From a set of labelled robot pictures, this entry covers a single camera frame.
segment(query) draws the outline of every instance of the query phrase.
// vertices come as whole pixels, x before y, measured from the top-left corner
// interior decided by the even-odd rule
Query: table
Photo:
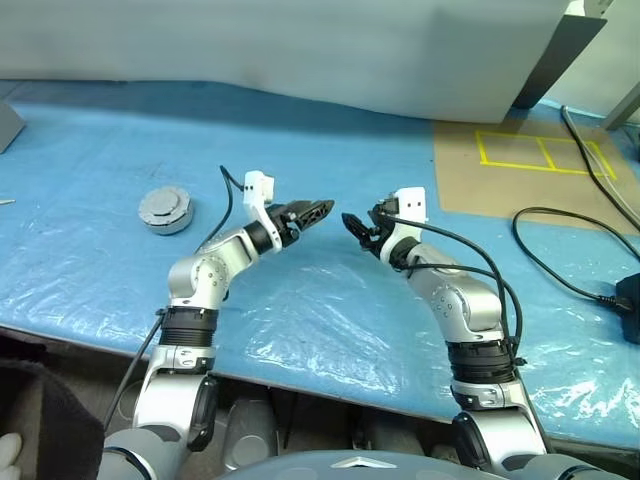
[[[535,268],[508,220],[441,211],[429,121],[202,82],[0,82],[0,98],[27,122],[0,156],[0,196],[17,200],[0,207],[2,326],[135,351],[166,304],[170,266],[224,212],[218,165],[240,178],[261,169],[276,177],[278,201],[333,198],[336,206],[234,281],[216,334],[216,372],[451,418],[446,349],[428,308],[360,251],[339,215],[363,216],[387,193],[423,185],[430,222],[482,245],[518,292],[529,362],[522,373],[544,426],[637,446],[638,347],[623,341],[615,315]],[[559,121],[549,107],[528,115]],[[612,136],[630,158],[626,137]],[[137,217],[140,199],[163,185],[185,188],[196,202],[191,226],[170,237]],[[245,223],[236,208],[229,227]],[[522,234],[584,287],[608,291],[602,282],[638,269],[600,232],[523,222]],[[423,238],[482,266],[462,246]]]

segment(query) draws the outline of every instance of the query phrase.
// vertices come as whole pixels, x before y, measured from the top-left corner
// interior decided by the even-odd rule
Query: white wall
[[[608,23],[546,98],[606,116],[640,80],[640,0],[614,0]],[[630,119],[640,123],[640,110]]]
[[[567,0],[0,0],[0,78],[215,80],[500,121]]]

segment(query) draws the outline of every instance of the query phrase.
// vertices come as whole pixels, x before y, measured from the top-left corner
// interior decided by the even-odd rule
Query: black cloth
[[[37,479],[95,480],[104,445],[102,423],[41,364],[0,358],[0,374],[2,370],[42,382]]]

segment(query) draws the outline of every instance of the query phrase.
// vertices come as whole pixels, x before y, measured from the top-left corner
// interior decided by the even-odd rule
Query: gray floor
[[[89,412],[102,420],[120,379],[128,367],[128,358],[0,329],[0,353],[5,356],[7,352],[1,340],[6,335],[13,340],[29,342],[25,344],[26,347],[19,348],[21,355],[29,356],[30,349],[27,347],[33,343],[37,344],[34,356],[39,357],[39,361],[64,381]],[[46,354],[38,350],[38,348],[44,348],[42,345],[46,347]],[[139,365],[132,382],[142,378],[145,368],[146,365]],[[22,435],[24,447],[17,465],[22,468],[22,480],[35,480],[41,387],[36,382],[24,381],[24,378],[20,378],[19,375],[15,378],[12,375],[5,375],[2,380],[4,388],[0,393],[6,396],[13,390],[14,397],[11,404],[0,405],[2,413],[0,434],[15,431]],[[348,449],[352,447],[354,441],[358,441],[357,434],[354,435],[358,430],[354,426],[356,422],[354,419],[363,418],[361,407],[284,390],[271,389],[267,392],[263,386],[229,379],[222,379],[221,382],[220,408],[216,417],[213,441],[203,452],[189,457],[181,471],[180,480],[209,480],[223,473],[220,453],[228,411],[233,401],[243,396],[251,398],[260,395],[270,396],[278,422],[281,454],[320,449]],[[107,434],[129,426],[139,385],[139,382],[133,383],[126,391]],[[371,409],[366,410],[366,414],[372,412],[374,415],[379,413]],[[427,454],[432,452],[435,445],[450,445],[452,442],[452,432],[448,424],[408,417],[402,417],[402,420],[419,432],[421,448]],[[291,434],[288,445],[284,448],[286,436],[284,432],[289,430],[289,427],[291,427]],[[637,451],[623,451],[560,439],[552,440],[560,453],[581,458],[629,479],[640,479],[638,473],[640,453]]]

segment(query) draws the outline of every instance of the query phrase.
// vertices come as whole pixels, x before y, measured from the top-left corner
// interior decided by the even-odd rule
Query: silver robot arm segment
[[[430,306],[447,346],[451,393],[462,409],[453,420],[459,455],[469,466],[509,477],[509,468],[522,468],[513,459],[546,450],[506,348],[498,297],[429,245],[413,247],[407,261],[452,265],[410,271],[408,282]]]
[[[173,479],[189,451],[208,445],[217,405],[213,335],[231,281],[261,254],[291,245],[333,207],[331,200],[265,207],[274,180],[259,171],[248,172],[243,187],[252,222],[213,238],[169,272],[169,305],[158,312],[162,333],[132,428],[106,439],[99,479]]]

